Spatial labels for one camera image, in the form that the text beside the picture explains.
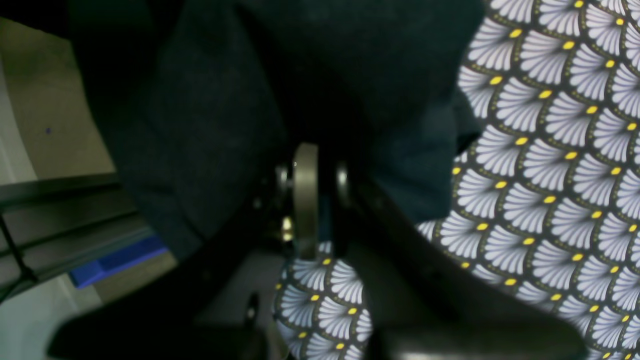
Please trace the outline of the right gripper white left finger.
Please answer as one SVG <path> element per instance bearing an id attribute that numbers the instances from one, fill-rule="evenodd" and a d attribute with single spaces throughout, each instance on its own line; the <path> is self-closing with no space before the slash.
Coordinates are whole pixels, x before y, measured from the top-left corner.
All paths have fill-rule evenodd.
<path id="1" fill-rule="evenodd" d="M 319 148 L 302 143 L 194 255 L 64 323 L 52 360 L 282 360 L 272 317 L 286 260 L 315 260 Z"/>

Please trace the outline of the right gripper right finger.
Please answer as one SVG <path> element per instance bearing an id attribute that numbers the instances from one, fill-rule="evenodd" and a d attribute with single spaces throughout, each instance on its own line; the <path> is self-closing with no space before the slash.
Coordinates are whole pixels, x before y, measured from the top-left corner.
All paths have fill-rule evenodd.
<path id="1" fill-rule="evenodd" d="M 459 268 L 372 180 L 334 171 L 333 234 L 365 288 L 366 360 L 584 360 L 567 322 Z"/>

